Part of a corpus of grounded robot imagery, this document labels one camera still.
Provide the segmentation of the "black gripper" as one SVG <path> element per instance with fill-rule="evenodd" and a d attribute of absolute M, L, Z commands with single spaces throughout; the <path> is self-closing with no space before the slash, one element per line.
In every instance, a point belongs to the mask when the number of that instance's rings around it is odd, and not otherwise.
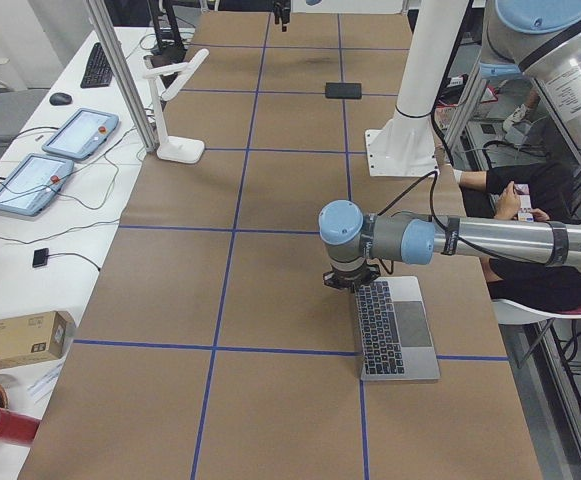
<path fill-rule="evenodd" d="M 374 264 L 363 264 L 351 271 L 333 268 L 323 274 L 323 283 L 337 290 L 357 292 L 361 287 L 371 284 L 380 275 L 380 267 Z"/>
<path fill-rule="evenodd" d="M 290 0 L 274 0 L 272 3 L 272 12 L 274 14 L 274 23 L 282 24 L 281 31 L 288 31 L 290 22 Z"/>

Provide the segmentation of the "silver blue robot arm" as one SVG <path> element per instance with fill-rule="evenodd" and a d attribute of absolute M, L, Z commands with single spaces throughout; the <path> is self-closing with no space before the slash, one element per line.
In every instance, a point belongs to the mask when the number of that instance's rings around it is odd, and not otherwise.
<path fill-rule="evenodd" d="M 435 175 L 431 115 L 468 3 L 425 1 L 414 29 L 393 117 L 366 134 L 374 176 Z M 481 71 L 531 77 L 581 156 L 581 1 L 490 1 Z M 427 264 L 434 253 L 490 256 L 581 272 L 581 223 L 522 222 L 435 214 L 363 213 L 349 200 L 326 205 L 320 236 L 327 286 L 355 291 L 379 262 Z"/>

